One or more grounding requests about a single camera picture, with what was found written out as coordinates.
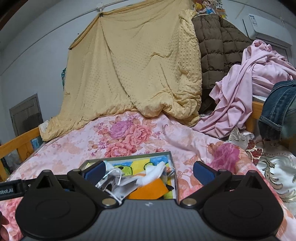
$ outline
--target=floral bed sheet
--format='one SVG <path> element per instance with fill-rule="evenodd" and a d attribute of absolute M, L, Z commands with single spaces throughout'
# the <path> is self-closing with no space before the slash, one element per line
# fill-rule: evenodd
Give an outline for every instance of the floral bed sheet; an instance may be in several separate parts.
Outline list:
<path fill-rule="evenodd" d="M 192 171 L 197 160 L 216 170 L 224 168 L 234 174 L 257 170 L 247 153 L 232 143 L 193 131 L 164 114 L 145 118 L 137 112 L 125 112 L 98 118 L 79 130 L 50 141 L 24 162 L 9 180 L 36 178 L 44 169 L 50 169 L 56 175 L 66 174 L 89 159 L 162 151 L 171 151 L 173 156 L 178 201 L 202 187 Z M 296 219 L 276 192 L 274 194 L 284 211 L 277 237 L 282 241 L 296 240 Z M 20 201 L 21 198 L 0 202 L 0 210 L 10 221 L 6 226 L 10 241 L 22 238 L 15 221 L 15 210 Z"/>

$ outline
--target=human hand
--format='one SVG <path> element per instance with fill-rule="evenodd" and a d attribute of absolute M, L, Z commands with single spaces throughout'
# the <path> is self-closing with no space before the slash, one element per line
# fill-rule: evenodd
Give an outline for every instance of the human hand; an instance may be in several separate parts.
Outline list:
<path fill-rule="evenodd" d="M 0 241 L 8 241 L 9 235 L 6 228 L 3 225 L 8 225 L 9 221 L 6 217 L 4 217 L 0 211 Z"/>

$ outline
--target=silver bolt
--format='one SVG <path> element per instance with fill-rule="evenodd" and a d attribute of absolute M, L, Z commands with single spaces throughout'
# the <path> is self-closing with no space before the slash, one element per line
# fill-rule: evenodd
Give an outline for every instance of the silver bolt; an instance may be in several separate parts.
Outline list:
<path fill-rule="evenodd" d="M 193 198 L 185 198 L 183 201 L 183 204 L 190 207 L 190 206 L 193 206 L 197 203 L 197 201 Z"/>
<path fill-rule="evenodd" d="M 113 198 L 105 198 L 102 200 L 102 204 L 110 207 L 116 204 L 116 200 Z"/>

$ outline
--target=air conditioner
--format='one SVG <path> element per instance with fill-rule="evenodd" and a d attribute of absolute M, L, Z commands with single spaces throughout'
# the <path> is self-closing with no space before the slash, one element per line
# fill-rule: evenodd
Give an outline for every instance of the air conditioner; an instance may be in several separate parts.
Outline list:
<path fill-rule="evenodd" d="M 285 48 L 290 48 L 293 45 L 289 31 L 273 21 L 249 14 L 243 18 L 243 22 L 250 39 L 265 40 Z"/>

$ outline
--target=brown quilted jacket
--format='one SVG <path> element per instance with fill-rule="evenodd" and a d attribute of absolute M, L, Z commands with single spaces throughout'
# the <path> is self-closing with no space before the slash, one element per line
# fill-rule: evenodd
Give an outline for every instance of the brown quilted jacket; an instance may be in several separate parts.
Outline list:
<path fill-rule="evenodd" d="M 192 22 L 202 57 L 201 114 L 215 108 L 214 100 L 209 97 L 215 82 L 222 80 L 234 64 L 242 63 L 242 53 L 252 41 L 216 14 L 197 16 Z"/>

